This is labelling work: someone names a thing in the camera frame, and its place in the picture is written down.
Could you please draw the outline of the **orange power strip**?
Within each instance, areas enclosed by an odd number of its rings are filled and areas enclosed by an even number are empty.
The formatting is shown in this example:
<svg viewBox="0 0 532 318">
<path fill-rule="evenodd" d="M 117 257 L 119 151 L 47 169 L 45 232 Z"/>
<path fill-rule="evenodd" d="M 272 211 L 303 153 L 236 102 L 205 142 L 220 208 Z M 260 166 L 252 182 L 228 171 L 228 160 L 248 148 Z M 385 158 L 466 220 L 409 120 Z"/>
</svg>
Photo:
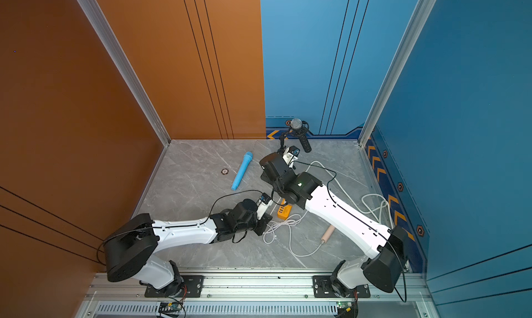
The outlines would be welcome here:
<svg viewBox="0 0 532 318">
<path fill-rule="evenodd" d="M 287 220 L 290 217 L 292 205 L 283 198 L 278 206 L 277 217 L 280 220 Z"/>
</svg>

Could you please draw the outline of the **pink electric toothbrush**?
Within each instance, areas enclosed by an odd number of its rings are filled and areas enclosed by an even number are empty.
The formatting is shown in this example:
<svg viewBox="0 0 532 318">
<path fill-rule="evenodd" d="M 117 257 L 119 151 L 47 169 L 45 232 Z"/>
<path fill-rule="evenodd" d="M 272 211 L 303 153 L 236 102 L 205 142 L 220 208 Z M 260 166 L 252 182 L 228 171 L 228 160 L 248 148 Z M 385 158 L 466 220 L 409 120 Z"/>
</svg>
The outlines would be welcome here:
<svg viewBox="0 0 532 318">
<path fill-rule="evenodd" d="M 325 231 L 325 233 L 323 234 L 323 236 L 321 237 L 321 242 L 322 243 L 327 243 L 331 237 L 331 235 L 334 233 L 334 231 L 336 230 L 336 228 L 332 225 L 330 225 L 328 227 L 328 229 Z"/>
</svg>

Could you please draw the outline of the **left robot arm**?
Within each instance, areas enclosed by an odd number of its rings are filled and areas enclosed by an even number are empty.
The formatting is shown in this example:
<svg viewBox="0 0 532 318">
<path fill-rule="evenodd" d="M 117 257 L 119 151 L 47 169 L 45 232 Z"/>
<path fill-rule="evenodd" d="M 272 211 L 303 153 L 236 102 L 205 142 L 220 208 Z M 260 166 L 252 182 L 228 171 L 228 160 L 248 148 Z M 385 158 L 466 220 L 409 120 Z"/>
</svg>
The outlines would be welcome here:
<svg viewBox="0 0 532 318">
<path fill-rule="evenodd" d="M 163 261 L 156 253 L 183 245 L 209 245 L 231 241 L 236 235 L 253 232 L 260 236 L 272 220 L 267 209 L 273 205 L 263 193 L 258 200 L 245 199 L 232 209 L 225 209 L 197 220 L 169 222 L 139 214 L 103 242 L 109 282 L 136 279 L 146 287 L 146 297 L 183 296 L 185 278 L 174 261 Z"/>
</svg>

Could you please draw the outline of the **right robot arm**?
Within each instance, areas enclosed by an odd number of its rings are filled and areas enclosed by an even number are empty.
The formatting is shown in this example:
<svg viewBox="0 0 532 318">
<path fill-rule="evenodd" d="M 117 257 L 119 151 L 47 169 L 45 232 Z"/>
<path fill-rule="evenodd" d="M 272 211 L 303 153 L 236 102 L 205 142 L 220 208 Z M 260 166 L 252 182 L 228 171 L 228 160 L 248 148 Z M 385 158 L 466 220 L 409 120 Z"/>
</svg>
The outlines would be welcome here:
<svg viewBox="0 0 532 318">
<path fill-rule="evenodd" d="M 340 262 L 330 276 L 336 295 L 348 297 L 356 287 L 366 284 L 385 293 L 396 290 L 408 261 L 410 238 L 403 228 L 391 229 L 364 216 L 314 175 L 295 173 L 278 153 L 264 157 L 259 164 L 263 181 L 288 204 L 324 219 L 362 250 L 362 257 Z"/>
</svg>

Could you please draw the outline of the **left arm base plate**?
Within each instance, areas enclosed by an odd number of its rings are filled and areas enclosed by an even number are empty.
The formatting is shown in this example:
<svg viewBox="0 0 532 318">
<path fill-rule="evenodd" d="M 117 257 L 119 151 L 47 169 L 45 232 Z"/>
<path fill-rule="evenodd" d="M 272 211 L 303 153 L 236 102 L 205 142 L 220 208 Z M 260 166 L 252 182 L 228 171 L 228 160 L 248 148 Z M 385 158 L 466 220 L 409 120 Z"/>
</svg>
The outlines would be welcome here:
<svg viewBox="0 0 532 318">
<path fill-rule="evenodd" d="M 204 285 L 203 275 L 182 275 L 161 290 L 148 285 L 144 294 L 146 298 L 179 297 L 199 298 Z"/>
</svg>

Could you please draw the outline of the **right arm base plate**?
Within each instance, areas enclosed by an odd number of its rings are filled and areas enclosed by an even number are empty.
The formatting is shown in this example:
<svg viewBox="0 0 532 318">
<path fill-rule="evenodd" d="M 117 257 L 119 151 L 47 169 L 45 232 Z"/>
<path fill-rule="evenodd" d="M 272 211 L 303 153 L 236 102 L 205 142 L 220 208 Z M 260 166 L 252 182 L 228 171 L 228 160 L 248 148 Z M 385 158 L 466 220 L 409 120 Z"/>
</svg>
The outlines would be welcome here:
<svg viewBox="0 0 532 318">
<path fill-rule="evenodd" d="M 338 281 L 333 281 L 332 276 L 315 275 L 312 277 L 315 298 L 322 299 L 369 299 L 371 293 L 368 285 L 348 289 Z"/>
</svg>

